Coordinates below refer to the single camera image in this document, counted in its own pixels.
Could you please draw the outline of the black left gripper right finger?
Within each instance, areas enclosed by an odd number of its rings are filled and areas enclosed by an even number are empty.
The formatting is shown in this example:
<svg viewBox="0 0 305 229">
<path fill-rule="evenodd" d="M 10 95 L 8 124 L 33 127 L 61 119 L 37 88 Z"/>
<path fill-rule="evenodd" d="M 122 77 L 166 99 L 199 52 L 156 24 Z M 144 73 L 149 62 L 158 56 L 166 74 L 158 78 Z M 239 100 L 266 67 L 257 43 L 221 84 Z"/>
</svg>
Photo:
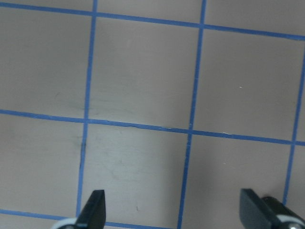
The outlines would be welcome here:
<svg viewBox="0 0 305 229">
<path fill-rule="evenodd" d="M 240 190 L 239 218 L 245 229 L 275 229 L 280 225 L 276 214 L 249 188 Z"/>
</svg>

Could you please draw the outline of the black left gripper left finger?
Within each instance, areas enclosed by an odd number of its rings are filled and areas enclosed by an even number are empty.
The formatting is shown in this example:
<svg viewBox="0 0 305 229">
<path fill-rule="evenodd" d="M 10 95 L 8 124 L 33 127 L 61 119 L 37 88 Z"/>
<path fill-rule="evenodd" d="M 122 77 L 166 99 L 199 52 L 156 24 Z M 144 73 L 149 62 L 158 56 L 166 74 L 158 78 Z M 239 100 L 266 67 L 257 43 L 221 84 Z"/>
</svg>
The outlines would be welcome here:
<svg viewBox="0 0 305 229">
<path fill-rule="evenodd" d="M 87 200 L 74 227 L 76 229 L 103 229 L 106 222 L 104 190 L 94 190 Z"/>
</svg>

